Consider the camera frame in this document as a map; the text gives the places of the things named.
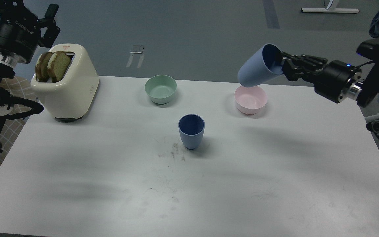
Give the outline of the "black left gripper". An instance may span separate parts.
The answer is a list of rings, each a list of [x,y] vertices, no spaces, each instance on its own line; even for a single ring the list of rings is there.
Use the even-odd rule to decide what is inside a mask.
[[[51,48],[60,33],[55,16],[59,5],[49,4],[38,18],[23,3],[0,3],[0,52],[16,55],[28,64],[37,47]]]

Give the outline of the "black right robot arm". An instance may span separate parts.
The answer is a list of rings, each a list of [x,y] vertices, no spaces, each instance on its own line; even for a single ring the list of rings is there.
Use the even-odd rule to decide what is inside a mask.
[[[350,66],[340,60],[328,62],[325,58],[290,55],[280,50],[272,56],[287,80],[302,79],[313,85],[315,93],[334,103],[350,98],[365,108],[375,98],[379,102],[379,38],[362,42],[356,52],[373,64],[366,77],[361,75],[361,66]],[[366,128],[379,139],[379,115],[370,119]]]

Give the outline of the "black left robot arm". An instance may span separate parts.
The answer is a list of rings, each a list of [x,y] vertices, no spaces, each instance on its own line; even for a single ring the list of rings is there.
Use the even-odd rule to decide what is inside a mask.
[[[37,47],[49,48],[60,29],[55,21],[59,5],[49,4],[45,16],[38,18],[22,0],[0,0],[0,84],[15,77],[18,63],[30,63]],[[43,106],[35,101],[12,96],[0,85],[0,134],[6,120],[40,114]]]

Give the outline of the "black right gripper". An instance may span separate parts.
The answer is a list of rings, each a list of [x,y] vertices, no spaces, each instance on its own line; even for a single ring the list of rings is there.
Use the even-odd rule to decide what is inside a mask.
[[[282,51],[275,54],[275,60],[288,81],[313,82],[315,93],[334,103],[347,98],[349,88],[362,74],[362,69],[349,63],[340,60],[328,63],[326,58],[305,54]]]

